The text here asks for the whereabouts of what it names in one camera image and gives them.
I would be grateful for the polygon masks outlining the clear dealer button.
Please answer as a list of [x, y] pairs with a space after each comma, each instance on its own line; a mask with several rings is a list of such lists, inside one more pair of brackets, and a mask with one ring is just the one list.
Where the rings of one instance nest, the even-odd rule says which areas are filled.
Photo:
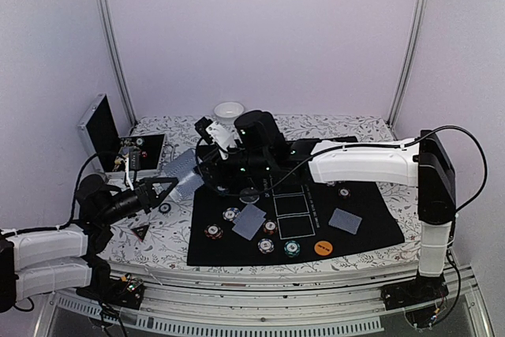
[[244, 204], [255, 204], [260, 199], [260, 194], [255, 189], [243, 189], [239, 200]]

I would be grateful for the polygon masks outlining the green poker chip stack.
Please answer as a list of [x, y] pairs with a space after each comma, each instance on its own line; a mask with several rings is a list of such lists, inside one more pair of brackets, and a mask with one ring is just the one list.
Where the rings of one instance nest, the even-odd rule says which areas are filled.
[[163, 203], [159, 206], [159, 212], [162, 214], [167, 214], [171, 210], [171, 206], [168, 203]]

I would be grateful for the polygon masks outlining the white chip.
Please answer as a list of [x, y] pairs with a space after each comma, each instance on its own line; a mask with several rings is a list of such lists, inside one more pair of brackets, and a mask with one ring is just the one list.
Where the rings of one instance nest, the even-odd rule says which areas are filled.
[[223, 213], [223, 219], [229, 222], [233, 222], [239, 215], [240, 210], [235, 207], [227, 208]]
[[258, 241], [257, 248], [262, 254], [269, 254], [275, 250], [275, 244], [269, 238], [262, 238]]

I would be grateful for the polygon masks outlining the red chip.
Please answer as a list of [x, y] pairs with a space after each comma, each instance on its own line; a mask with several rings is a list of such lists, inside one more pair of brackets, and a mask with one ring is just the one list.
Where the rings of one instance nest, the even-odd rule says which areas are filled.
[[268, 220], [264, 223], [264, 233], [265, 234], [268, 234], [268, 235], [273, 235], [277, 232], [278, 230], [278, 226], [277, 226], [277, 223], [272, 221], [272, 220]]
[[340, 188], [339, 189], [339, 196], [344, 199], [350, 197], [350, 190], [347, 188]]
[[218, 225], [212, 224], [206, 227], [204, 233], [208, 238], [217, 240], [223, 236], [223, 229]]

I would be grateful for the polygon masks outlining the blue card deck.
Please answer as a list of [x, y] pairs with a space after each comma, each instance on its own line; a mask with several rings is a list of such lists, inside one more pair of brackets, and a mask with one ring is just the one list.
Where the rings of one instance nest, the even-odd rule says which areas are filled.
[[192, 148], [165, 164], [163, 173], [166, 177], [178, 179], [178, 184], [169, 194], [170, 198], [178, 203], [183, 200], [192, 200], [194, 193], [204, 184], [201, 176], [196, 172], [196, 155]]

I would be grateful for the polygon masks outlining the orange big blind button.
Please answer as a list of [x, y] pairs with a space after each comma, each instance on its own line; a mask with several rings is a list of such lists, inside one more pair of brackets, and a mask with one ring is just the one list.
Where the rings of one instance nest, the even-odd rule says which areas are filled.
[[318, 256], [329, 256], [333, 252], [333, 245], [328, 241], [318, 241], [314, 245], [314, 252]]

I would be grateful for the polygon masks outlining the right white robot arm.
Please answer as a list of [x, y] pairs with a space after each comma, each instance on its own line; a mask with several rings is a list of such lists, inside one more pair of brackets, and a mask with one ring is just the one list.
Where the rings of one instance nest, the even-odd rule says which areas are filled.
[[[275, 120], [289, 139], [300, 137], [344, 137], [355, 136], [359, 141], [377, 142], [393, 140], [394, 136], [386, 122], [373, 116], [342, 116], [324, 114], [278, 114]], [[403, 268], [416, 270], [419, 264], [427, 264], [422, 256], [425, 251], [421, 243], [421, 222], [417, 217], [419, 192], [417, 188], [405, 185], [378, 182], [376, 184], [387, 206], [388, 214], [401, 229], [405, 241], [383, 249], [374, 249], [354, 255], [332, 257], [325, 260], [311, 260], [300, 264], [247, 264], [239, 267], [232, 264], [205, 264], [203, 271], [222, 272], [227, 275], [304, 275], [325, 272], [366, 272], [392, 271]]]

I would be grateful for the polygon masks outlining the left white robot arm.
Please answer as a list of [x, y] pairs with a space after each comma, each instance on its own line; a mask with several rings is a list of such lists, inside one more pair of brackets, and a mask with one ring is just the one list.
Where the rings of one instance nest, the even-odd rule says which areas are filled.
[[68, 288], [103, 304], [139, 309], [143, 281], [131, 275], [113, 279], [99, 254], [113, 237], [114, 223], [149, 213], [177, 184], [177, 178], [142, 178], [121, 189], [101, 174], [80, 174], [69, 221], [1, 234], [1, 311], [31, 296]]

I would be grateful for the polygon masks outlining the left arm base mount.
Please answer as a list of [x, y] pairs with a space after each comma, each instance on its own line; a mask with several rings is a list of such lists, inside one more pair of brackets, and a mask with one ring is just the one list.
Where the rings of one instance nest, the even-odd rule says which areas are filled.
[[120, 279], [110, 276], [93, 278], [88, 286], [76, 288], [76, 294], [103, 304], [139, 310], [144, 299], [145, 285], [129, 273]]

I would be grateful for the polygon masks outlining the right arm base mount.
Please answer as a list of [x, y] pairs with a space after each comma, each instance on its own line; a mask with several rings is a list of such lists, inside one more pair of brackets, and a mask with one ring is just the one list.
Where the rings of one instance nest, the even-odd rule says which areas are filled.
[[437, 277], [425, 277], [417, 273], [412, 279], [381, 286], [380, 299], [386, 310], [438, 300], [443, 303], [440, 305], [443, 309], [453, 308], [461, 295], [464, 278], [458, 269], [446, 271]]

